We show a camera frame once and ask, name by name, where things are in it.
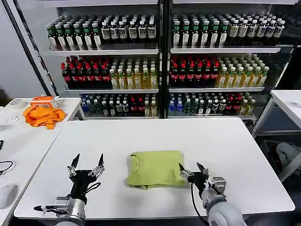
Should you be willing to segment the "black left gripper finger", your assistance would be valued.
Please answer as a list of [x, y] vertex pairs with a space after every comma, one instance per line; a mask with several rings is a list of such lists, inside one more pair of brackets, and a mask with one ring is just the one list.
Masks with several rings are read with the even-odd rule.
[[78, 162], [79, 162], [79, 157], [80, 157], [80, 154], [77, 154], [77, 156], [72, 160], [71, 165], [67, 166], [67, 170], [68, 170], [68, 173], [69, 173], [70, 177], [76, 175], [76, 167], [77, 167]]
[[92, 177], [100, 177], [104, 171], [105, 167], [103, 161], [103, 154], [101, 154], [98, 165], [91, 172], [89, 172], [88, 175]]

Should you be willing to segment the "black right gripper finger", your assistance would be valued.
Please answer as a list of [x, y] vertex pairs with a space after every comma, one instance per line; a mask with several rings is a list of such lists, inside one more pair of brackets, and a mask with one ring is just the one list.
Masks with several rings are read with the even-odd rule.
[[208, 173], [208, 169], [205, 168], [202, 164], [200, 164], [199, 162], [197, 162], [197, 166], [199, 168], [199, 172], [198, 172], [198, 177], [208, 177], [209, 173]]
[[193, 176], [193, 173], [190, 172], [189, 170], [185, 169], [182, 164], [179, 163], [179, 171], [180, 171], [180, 176], [185, 179], [187, 182], [190, 182], [190, 179]]

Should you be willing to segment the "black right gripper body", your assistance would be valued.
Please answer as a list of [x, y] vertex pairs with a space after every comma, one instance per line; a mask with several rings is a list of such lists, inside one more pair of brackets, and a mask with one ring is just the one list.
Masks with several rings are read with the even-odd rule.
[[208, 178], [208, 173], [193, 172], [188, 176], [188, 182], [194, 184], [199, 191], [203, 191], [208, 183]]

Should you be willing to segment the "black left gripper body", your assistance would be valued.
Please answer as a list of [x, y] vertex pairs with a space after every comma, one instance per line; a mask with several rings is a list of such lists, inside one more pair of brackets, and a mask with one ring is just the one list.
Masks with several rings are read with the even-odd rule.
[[90, 174], [92, 170], [77, 170], [76, 175], [70, 177], [73, 182], [69, 196], [73, 199], [87, 200], [88, 186], [96, 181], [96, 176]]

